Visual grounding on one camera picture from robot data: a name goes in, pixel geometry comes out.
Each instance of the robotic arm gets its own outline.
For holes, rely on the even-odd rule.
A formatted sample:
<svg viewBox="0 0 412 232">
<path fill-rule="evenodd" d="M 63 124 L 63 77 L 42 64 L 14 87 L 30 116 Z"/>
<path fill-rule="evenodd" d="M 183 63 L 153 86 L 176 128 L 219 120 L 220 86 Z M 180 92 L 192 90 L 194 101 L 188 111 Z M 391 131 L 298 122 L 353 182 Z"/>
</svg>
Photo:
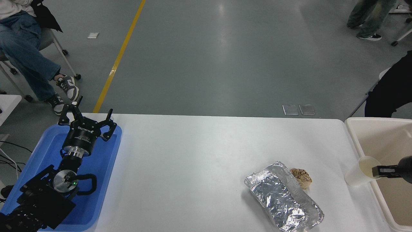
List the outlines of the robotic arm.
<svg viewBox="0 0 412 232">
<path fill-rule="evenodd" d="M 53 165 L 34 176 L 20 188 L 20 205 L 10 214 L 0 213 L 0 232 L 36 232 L 49 226 L 55 229 L 76 206 L 71 199 L 76 195 L 89 195 L 96 190 L 97 178 L 94 174 L 77 175 L 83 157 L 90 156 L 96 140 L 111 138 L 116 123 L 110 119 L 110 109 L 105 120 L 94 121 L 82 115 L 78 109 L 79 102 L 65 105 L 60 116 L 59 125 L 69 125 L 67 112 L 72 112 L 74 121 L 64 140 L 60 155 L 62 160 L 57 169 Z M 102 134 L 101 128 L 109 126 Z M 80 180 L 91 179 L 92 188 L 80 191 Z"/>
<path fill-rule="evenodd" d="M 372 168 L 374 177 L 403 178 L 412 184 L 412 156 L 402 158 L 397 165 Z"/>
</svg>

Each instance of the aluminum foil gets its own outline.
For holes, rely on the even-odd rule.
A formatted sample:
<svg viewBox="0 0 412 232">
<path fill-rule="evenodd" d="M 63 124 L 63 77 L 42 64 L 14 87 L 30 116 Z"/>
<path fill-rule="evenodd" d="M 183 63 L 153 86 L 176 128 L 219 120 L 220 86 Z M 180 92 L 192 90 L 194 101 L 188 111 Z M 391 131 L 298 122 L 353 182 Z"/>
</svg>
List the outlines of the aluminum foil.
<svg viewBox="0 0 412 232">
<path fill-rule="evenodd" d="M 245 184 L 283 232 L 305 232 L 323 221 L 322 210 L 279 161 L 247 176 Z"/>
</svg>

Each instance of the translucent cup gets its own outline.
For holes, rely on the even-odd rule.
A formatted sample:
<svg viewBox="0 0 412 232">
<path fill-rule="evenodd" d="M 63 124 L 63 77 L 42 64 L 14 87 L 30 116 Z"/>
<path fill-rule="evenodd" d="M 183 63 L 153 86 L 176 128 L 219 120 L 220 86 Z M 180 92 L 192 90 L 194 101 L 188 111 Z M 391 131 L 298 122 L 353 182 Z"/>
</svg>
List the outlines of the translucent cup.
<svg viewBox="0 0 412 232">
<path fill-rule="evenodd" d="M 352 187 L 371 182 L 379 178 L 374 178 L 372 168 L 381 165 L 379 161 L 370 156 L 361 157 L 345 175 L 345 181 Z"/>
</svg>

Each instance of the gray floor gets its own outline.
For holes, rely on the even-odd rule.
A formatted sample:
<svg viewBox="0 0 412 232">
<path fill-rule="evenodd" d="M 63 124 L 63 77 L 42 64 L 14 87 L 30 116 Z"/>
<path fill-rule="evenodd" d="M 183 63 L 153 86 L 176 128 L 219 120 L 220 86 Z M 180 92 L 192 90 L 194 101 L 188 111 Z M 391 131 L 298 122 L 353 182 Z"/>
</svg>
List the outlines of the gray floor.
<svg viewBox="0 0 412 232">
<path fill-rule="evenodd" d="M 391 14 L 377 42 L 345 26 L 356 0 L 148 0 L 100 112 L 123 114 L 286 117 L 282 104 L 312 104 L 315 116 L 345 120 L 379 73 L 412 48 L 408 27 Z M 56 33 L 82 75 L 80 109 L 92 112 L 140 1 L 45 1 L 64 33 Z M 95 40 L 86 39 L 99 32 Z M 62 64 L 54 47 L 42 53 Z M 22 76 L 19 85 L 31 93 Z M 5 78 L 1 88 L 17 94 Z M 411 106 L 394 114 L 412 118 Z M 362 116 L 361 108 L 355 116 Z M 33 149 L 58 117 L 42 102 L 17 106 L 0 127 L 9 142 Z M 3 145 L 16 161 L 29 152 Z M 2 165 L 0 178 L 15 181 Z"/>
</svg>

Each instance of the white table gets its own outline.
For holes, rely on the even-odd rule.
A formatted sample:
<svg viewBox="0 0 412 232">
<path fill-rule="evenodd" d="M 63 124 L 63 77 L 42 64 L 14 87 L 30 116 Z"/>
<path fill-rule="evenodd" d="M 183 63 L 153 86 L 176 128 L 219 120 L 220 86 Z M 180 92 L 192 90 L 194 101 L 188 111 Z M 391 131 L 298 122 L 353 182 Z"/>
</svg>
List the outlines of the white table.
<svg viewBox="0 0 412 232">
<path fill-rule="evenodd" d="M 113 118 L 122 140 L 100 218 L 89 232 L 272 232 L 275 227 L 243 180 L 275 161 L 312 177 L 306 193 L 325 219 L 311 231 L 391 231 L 371 186 L 345 183 L 358 155 L 339 120 Z"/>
<path fill-rule="evenodd" d="M 20 95 L 0 95 L 0 109 L 3 111 L 0 114 L 0 126 L 20 101 Z"/>
</svg>

